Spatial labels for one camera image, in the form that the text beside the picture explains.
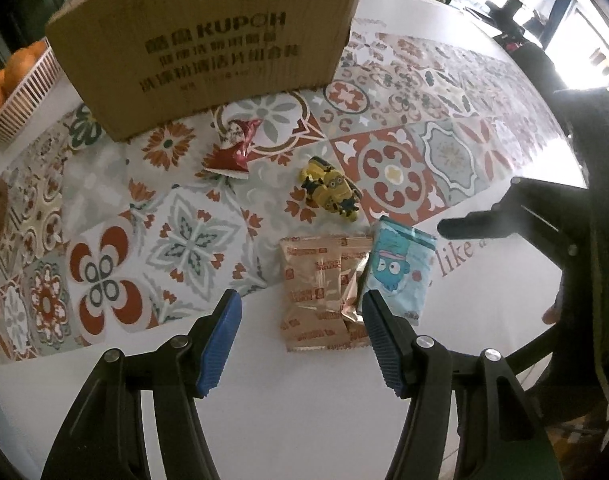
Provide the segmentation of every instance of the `fruit basket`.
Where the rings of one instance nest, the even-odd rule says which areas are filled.
[[[0,151],[6,150],[22,131],[31,114],[62,75],[48,40],[46,50],[0,108]]]

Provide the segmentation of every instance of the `yellow toy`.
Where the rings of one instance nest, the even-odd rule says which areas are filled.
[[[358,203],[362,193],[356,185],[319,156],[312,156],[309,164],[300,170],[302,188],[317,205],[338,213],[351,222],[358,219]]]

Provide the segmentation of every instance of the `patterned tablecloth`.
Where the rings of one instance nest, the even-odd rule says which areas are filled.
[[[232,118],[262,118],[248,181],[203,161]],[[208,313],[279,280],[287,235],[416,224],[530,162],[561,131],[512,63],[353,32],[324,89],[256,97],[113,142],[84,105],[9,167],[0,365]],[[308,202],[310,156],[363,190],[350,224]]]

